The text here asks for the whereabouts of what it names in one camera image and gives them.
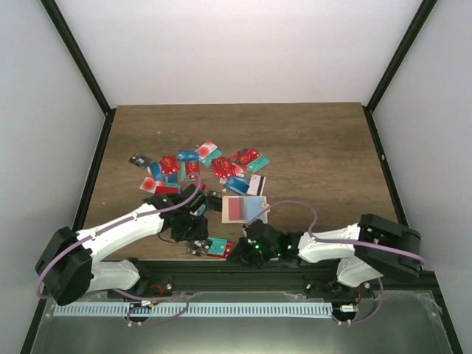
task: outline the brown wood surface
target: brown wood surface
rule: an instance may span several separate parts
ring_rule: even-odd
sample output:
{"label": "brown wood surface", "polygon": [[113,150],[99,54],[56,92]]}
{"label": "brown wood surface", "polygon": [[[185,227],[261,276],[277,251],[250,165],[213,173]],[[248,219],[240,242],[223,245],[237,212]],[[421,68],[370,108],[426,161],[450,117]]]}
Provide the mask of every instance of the brown wood surface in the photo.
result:
{"label": "brown wood surface", "polygon": [[[85,227],[124,215],[151,196],[139,189],[147,172],[128,162],[134,153],[158,160],[206,140],[227,157],[241,148],[266,155],[271,163],[257,174],[267,178],[268,202],[310,203],[319,212],[318,232],[354,223],[367,212],[396,220],[359,103],[134,105],[117,109]],[[209,167],[201,164],[201,171],[210,189],[222,189]],[[215,212],[205,215],[210,236],[240,237],[241,225],[222,224]],[[283,232],[305,230],[311,218],[309,210],[294,205],[268,214],[269,223]],[[185,254],[183,243],[165,243],[157,236],[120,249],[111,259],[123,257],[210,259]]]}

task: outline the wood grain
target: wood grain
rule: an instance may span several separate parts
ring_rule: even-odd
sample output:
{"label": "wood grain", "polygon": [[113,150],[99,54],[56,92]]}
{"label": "wood grain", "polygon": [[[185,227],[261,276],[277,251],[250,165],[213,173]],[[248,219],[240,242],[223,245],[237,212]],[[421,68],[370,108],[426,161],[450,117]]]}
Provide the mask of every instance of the wood grain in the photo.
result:
{"label": "wood grain", "polygon": [[[117,109],[86,227],[124,215],[150,196],[139,189],[147,172],[128,163],[134,153],[160,159],[206,140],[224,156],[241,148],[266,155],[271,163],[259,174],[267,178],[268,202],[310,203],[319,213],[318,232],[354,223],[367,212],[396,221],[360,103],[135,105]],[[221,190],[210,168],[201,164],[201,170],[205,184]],[[240,237],[240,225],[222,224],[218,213],[205,215],[210,236]],[[308,210],[294,205],[276,207],[268,216],[283,232],[304,230],[311,218]],[[120,249],[111,259],[123,257],[197,258],[185,254],[183,243],[172,245],[157,236]]]}

